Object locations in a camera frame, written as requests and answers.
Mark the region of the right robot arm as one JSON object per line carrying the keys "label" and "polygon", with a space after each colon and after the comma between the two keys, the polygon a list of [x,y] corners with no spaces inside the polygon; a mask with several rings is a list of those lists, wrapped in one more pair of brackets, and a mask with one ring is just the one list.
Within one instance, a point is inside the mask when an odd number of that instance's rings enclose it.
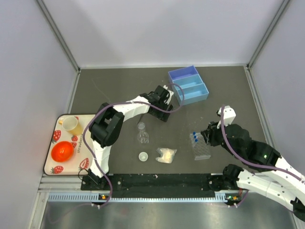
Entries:
{"label": "right robot arm", "polygon": [[305,219],[305,177],[295,170],[281,154],[264,142],[253,140],[249,132],[237,124],[221,128],[211,122],[201,132],[205,142],[221,146],[249,168],[229,164],[224,168],[222,182],[226,188],[242,188],[256,192],[284,207],[300,220]]}

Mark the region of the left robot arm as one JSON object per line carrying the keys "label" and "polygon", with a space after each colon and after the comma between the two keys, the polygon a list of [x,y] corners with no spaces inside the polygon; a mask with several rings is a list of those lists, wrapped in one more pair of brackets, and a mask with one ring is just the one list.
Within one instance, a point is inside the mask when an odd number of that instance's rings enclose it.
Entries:
{"label": "left robot arm", "polygon": [[109,156],[111,146],[119,138],[123,122],[138,115],[150,114],[167,122],[173,105],[170,104],[174,92],[165,86],[157,86],[150,93],[143,93],[124,103],[103,103],[96,116],[89,122],[88,130],[93,142],[93,163],[90,167],[94,174],[91,183],[97,189],[108,184],[105,175],[109,172]]}

